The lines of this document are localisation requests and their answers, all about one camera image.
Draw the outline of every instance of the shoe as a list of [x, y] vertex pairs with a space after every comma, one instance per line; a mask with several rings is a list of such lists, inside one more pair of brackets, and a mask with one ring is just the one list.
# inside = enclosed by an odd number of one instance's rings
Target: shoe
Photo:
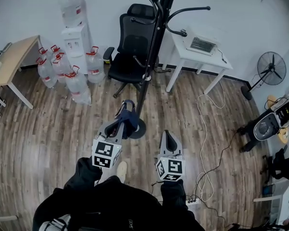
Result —
[[121, 183], [125, 182], [127, 174], [127, 163], [125, 161], [122, 161], [119, 163], [118, 168], [117, 168], [117, 176], [119, 177]]

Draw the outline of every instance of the electric fan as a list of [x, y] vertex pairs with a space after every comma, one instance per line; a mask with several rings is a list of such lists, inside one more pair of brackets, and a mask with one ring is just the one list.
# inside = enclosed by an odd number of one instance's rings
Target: electric fan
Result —
[[275, 52], [264, 53], [258, 60], [257, 69], [260, 79], [250, 89], [246, 86], [241, 87], [241, 92], [248, 100], [252, 99], [250, 91], [258, 85], [260, 81], [274, 86], [281, 83], [286, 76], [286, 64], [284, 59]]

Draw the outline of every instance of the power strip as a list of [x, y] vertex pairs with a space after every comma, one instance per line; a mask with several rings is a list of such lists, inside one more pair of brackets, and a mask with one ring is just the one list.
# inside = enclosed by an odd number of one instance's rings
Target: power strip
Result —
[[188, 202], [188, 200], [186, 201], [186, 205], [187, 206], [191, 206], [191, 205], [197, 205], [199, 204], [199, 199], [197, 198], [196, 201], [191, 201], [191, 202]]

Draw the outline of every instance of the black jacket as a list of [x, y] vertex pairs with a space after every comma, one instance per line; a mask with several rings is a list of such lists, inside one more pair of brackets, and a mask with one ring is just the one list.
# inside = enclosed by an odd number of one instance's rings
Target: black jacket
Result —
[[65, 214], [71, 214], [72, 231], [80, 227], [103, 231], [204, 230], [187, 210], [182, 180], [161, 186], [162, 206], [149, 193], [121, 183], [116, 176], [94, 187], [101, 171], [87, 160], [80, 159], [64, 189], [56, 189], [38, 207], [33, 231], [38, 231], [43, 222]]

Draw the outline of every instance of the fan base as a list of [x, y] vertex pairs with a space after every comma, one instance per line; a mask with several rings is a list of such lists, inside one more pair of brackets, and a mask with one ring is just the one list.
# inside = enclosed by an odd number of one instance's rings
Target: fan base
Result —
[[250, 93], [250, 90], [246, 86], [241, 87], [241, 92], [247, 100], [252, 100], [252, 95]]

